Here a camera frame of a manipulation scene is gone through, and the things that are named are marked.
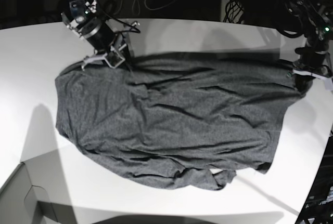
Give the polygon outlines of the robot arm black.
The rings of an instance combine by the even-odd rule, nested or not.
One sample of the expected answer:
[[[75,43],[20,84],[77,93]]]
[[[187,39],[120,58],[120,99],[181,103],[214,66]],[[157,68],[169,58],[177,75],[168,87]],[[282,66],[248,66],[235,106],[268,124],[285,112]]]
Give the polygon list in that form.
[[[88,65],[106,65],[115,69],[131,56],[130,33],[140,33],[137,21],[126,22],[107,13],[98,0],[68,0],[68,9],[61,13],[62,22],[79,39],[94,49],[76,63],[84,70]]]
[[[332,63],[329,42],[332,41],[332,0],[282,0],[291,15],[301,23],[301,32],[284,35],[295,38],[303,35],[305,45],[295,49],[299,59],[293,63],[292,74],[305,81],[322,80],[332,90]]]

